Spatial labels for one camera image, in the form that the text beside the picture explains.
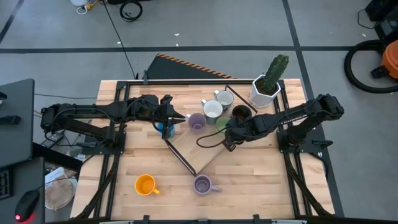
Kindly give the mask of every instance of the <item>gray floor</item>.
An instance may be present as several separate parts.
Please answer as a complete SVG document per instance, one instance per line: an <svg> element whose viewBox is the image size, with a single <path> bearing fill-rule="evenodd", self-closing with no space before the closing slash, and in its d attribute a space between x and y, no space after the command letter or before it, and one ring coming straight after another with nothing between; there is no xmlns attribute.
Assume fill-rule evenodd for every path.
<svg viewBox="0 0 398 224"><path fill-rule="evenodd" d="M0 1L0 29L16 0ZM369 0L289 0L302 46L349 46L375 39L373 30L356 23L356 14ZM116 6L109 12L126 47L178 46L293 46L284 5L280 0L151 0L142 2L144 13L133 23L121 20ZM1 49L65 49L121 47L104 6L97 5L84 16L77 15L69 1L25 0ZM371 25L363 15L363 22ZM128 52L136 72L142 74L156 53ZM279 53L290 56L284 78L302 78L294 51L173 51L162 52L238 78L255 78L266 71ZM346 113L324 123L343 210L347 217L398 220L398 169L396 159L396 95L372 95L351 86L345 78L346 52L303 52L315 95L338 97ZM378 65L374 52L361 52L353 70L365 83L374 81L369 71ZM67 96L96 96L101 80L132 79L123 53L0 54L3 83L34 78L36 92ZM93 100L63 100L35 97L35 109L58 102L92 103ZM71 141L76 135L68 133ZM34 141L44 140L35 119ZM65 220L70 206L48 211L47 221Z"/></svg>

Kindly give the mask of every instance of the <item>cup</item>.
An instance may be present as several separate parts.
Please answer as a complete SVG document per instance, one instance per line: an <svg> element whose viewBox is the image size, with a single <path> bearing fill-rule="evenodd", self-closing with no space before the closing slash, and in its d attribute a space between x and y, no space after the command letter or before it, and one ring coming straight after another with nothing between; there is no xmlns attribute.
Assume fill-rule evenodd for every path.
<svg viewBox="0 0 398 224"><path fill-rule="evenodd" d="M228 123L228 121L230 120L230 117L227 116L220 116L217 121L216 121L216 128L218 131L221 131L222 129L225 128L226 124Z"/></svg>
<svg viewBox="0 0 398 224"><path fill-rule="evenodd" d="M200 196L208 195L212 191L221 192L221 189L214 186L211 183L210 178L203 174L195 177L195 180L193 181L193 189L195 193Z"/></svg>
<svg viewBox="0 0 398 224"><path fill-rule="evenodd" d="M214 99L221 103L223 111L227 111L234 102L234 95L230 91L214 91Z"/></svg>
<svg viewBox="0 0 398 224"><path fill-rule="evenodd" d="M201 113L187 114L188 125L195 134L202 133L205 130L206 117Z"/></svg>
<svg viewBox="0 0 398 224"><path fill-rule="evenodd" d="M136 192L142 196L150 195L152 192L160 194L160 191L156 189L154 177L149 174L139 176L136 180L135 188Z"/></svg>
<svg viewBox="0 0 398 224"><path fill-rule="evenodd" d="M157 124L157 128L159 128L160 130L163 130L163 124L162 123ZM170 137L169 137L169 139L172 138L173 136L174 136L174 125L172 125L170 127Z"/></svg>
<svg viewBox="0 0 398 224"><path fill-rule="evenodd" d="M238 105L235 106L231 112L231 118L239 118L241 120L245 120L246 118L251 118L251 110L247 106Z"/></svg>
<svg viewBox="0 0 398 224"><path fill-rule="evenodd" d="M203 107L203 113L205 114L207 124L216 124L217 119L223 113L223 106L221 103L215 100L202 100L201 105Z"/></svg>

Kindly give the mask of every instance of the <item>computer mouse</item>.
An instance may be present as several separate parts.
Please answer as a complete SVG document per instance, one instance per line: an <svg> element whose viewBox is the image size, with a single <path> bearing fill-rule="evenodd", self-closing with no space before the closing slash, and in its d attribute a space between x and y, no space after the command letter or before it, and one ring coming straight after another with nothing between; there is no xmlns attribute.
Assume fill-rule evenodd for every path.
<svg viewBox="0 0 398 224"><path fill-rule="evenodd" d="M26 192L17 204L15 208L15 219L17 222L24 222L28 220L30 215L36 206L37 200L39 199L38 190L30 190Z"/></svg>

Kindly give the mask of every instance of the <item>purple mug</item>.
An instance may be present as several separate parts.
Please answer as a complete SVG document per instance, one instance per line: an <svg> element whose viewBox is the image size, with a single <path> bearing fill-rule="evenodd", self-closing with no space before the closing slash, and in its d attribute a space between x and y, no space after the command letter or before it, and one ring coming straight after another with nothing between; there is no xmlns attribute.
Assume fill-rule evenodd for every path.
<svg viewBox="0 0 398 224"><path fill-rule="evenodd" d="M212 191L221 192L221 189L214 186L211 183L210 178L203 174L195 177L195 180L193 181L193 189L195 193L200 196L208 195Z"/></svg>
<svg viewBox="0 0 398 224"><path fill-rule="evenodd" d="M187 114L188 125L193 133L199 134L205 130L206 117L201 113Z"/></svg>

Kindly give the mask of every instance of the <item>white mug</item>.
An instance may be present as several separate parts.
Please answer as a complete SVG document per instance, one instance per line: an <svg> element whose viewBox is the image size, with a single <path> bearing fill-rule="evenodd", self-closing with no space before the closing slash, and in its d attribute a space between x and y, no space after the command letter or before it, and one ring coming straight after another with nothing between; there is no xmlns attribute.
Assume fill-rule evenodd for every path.
<svg viewBox="0 0 398 224"><path fill-rule="evenodd" d="M223 106L216 100L202 100L203 114L206 117L206 122L209 125L216 124L217 119L223 113Z"/></svg>
<svg viewBox="0 0 398 224"><path fill-rule="evenodd" d="M230 91L214 91L214 99L221 103L223 111L227 111L234 102L234 95Z"/></svg>

